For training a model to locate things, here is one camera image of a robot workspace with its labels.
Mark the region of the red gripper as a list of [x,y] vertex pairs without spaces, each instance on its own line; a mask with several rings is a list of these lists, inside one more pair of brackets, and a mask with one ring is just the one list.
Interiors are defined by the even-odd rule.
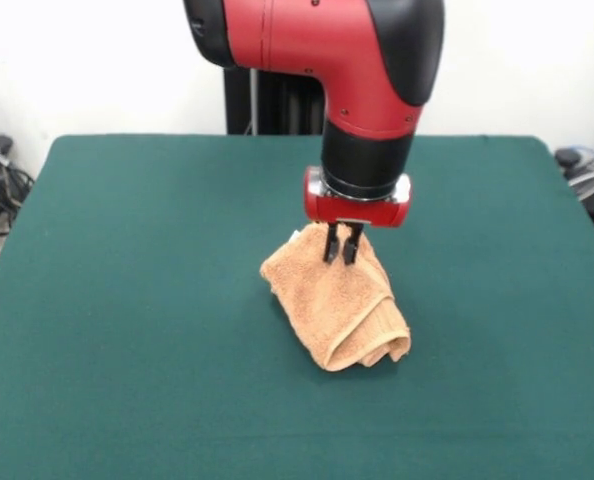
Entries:
[[398,228],[404,222],[412,198],[412,183],[407,174],[402,174],[393,193],[381,200],[357,200],[343,197],[324,182],[321,167],[308,167],[304,180],[304,210],[309,220],[329,223],[323,261],[331,264],[339,252],[337,223],[349,224],[350,234],[343,248],[346,265],[356,261],[363,225],[376,228]]

